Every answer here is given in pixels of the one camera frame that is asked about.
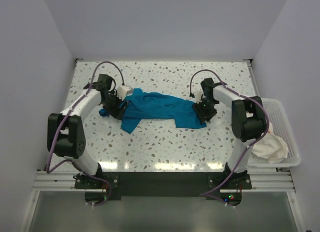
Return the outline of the blue polo t shirt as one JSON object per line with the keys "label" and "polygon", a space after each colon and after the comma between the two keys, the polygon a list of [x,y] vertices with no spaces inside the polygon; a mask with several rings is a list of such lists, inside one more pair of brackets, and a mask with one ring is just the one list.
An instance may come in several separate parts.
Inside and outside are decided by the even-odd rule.
{"label": "blue polo t shirt", "polygon": [[177,128],[186,129],[201,129],[207,126],[200,122],[192,108],[192,101],[156,92],[147,93],[140,88],[135,88],[125,101],[128,102],[128,107],[121,120],[121,128],[129,134],[142,119],[173,119]]}

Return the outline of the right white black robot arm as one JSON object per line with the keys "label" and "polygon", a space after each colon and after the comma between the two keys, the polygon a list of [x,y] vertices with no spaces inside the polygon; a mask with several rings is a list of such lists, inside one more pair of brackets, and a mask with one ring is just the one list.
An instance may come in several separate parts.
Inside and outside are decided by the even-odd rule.
{"label": "right white black robot arm", "polygon": [[218,104],[224,104],[231,110],[231,131],[235,136],[233,151],[225,169],[230,172],[223,175],[223,184],[235,188],[241,178],[238,173],[247,170],[248,161],[254,143],[258,142],[269,129],[269,118],[258,96],[247,97],[231,90],[212,78],[201,82],[201,90],[191,93],[195,98],[192,108],[200,123],[210,121],[216,114]]}

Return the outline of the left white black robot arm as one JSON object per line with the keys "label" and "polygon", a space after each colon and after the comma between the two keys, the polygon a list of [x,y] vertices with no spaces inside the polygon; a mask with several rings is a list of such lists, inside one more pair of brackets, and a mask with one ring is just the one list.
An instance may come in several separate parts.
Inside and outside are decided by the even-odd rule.
{"label": "left white black robot arm", "polygon": [[47,121],[47,149],[49,156],[46,172],[70,162],[81,173],[86,174],[86,183],[99,188],[103,182],[101,165],[86,150],[83,122],[99,105],[107,115],[121,120],[129,103],[125,98],[133,89],[126,85],[116,87],[115,80],[100,74],[96,82],[88,83],[79,98],[60,113],[52,113]]}

